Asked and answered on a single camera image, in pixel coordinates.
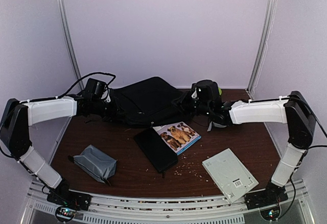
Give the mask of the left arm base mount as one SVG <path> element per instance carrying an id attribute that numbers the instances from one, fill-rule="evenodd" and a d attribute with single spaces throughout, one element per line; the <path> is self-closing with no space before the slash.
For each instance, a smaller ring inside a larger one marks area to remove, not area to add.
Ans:
<path id="1" fill-rule="evenodd" d="M 75 192 L 69 189 L 69 182 L 63 179 L 56 188 L 48 185 L 49 190 L 47 201 L 57 204 L 55 217 L 61 223 L 72 221 L 78 211 L 87 211 L 90 206 L 92 196 L 86 193 Z"/>

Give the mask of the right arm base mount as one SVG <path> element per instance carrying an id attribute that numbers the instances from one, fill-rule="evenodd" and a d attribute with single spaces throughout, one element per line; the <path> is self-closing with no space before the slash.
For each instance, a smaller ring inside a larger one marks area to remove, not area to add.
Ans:
<path id="1" fill-rule="evenodd" d="M 247 193 L 244 198 L 248 210 L 259 208 L 264 220 L 277 221 L 282 215 L 280 203 L 288 200 L 288 195 L 285 186 L 279 187 L 269 181 L 265 189 Z"/>

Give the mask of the black student backpack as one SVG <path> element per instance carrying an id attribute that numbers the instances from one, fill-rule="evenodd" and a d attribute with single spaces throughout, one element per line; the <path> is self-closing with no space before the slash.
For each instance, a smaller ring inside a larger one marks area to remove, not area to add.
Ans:
<path id="1" fill-rule="evenodd" d="M 186 122 L 191 120 L 192 113 L 174 104 L 182 95 L 182 91 L 160 77 L 111 89 L 108 118 L 136 128 Z"/>

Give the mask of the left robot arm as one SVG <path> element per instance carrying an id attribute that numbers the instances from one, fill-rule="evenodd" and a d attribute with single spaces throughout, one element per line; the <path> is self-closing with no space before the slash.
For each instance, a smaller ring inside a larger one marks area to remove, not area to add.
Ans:
<path id="1" fill-rule="evenodd" d="M 114 114 L 114 104 L 107 100 L 79 95 L 7 101 L 1 118 L 1 141 L 9 156 L 54 190 L 54 198 L 63 206 L 70 205 L 73 193 L 62 185 L 63 177 L 50 165 L 50 157 L 72 117 Z"/>

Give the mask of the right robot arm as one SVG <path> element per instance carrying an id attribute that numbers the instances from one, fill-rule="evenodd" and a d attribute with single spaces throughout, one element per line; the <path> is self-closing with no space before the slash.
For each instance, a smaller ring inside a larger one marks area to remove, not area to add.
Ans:
<path id="1" fill-rule="evenodd" d="M 281 188 L 299 168 L 313 142 L 317 123 L 314 113 L 299 91 L 259 101 L 249 99 L 229 102 L 201 101 L 195 93 L 189 91 L 175 99 L 173 105 L 189 114 L 208 116 L 210 127 L 224 128 L 257 122 L 287 125 L 288 145 L 271 177 L 268 184 L 270 187 L 262 193 L 262 200 L 269 205 L 281 197 Z"/>

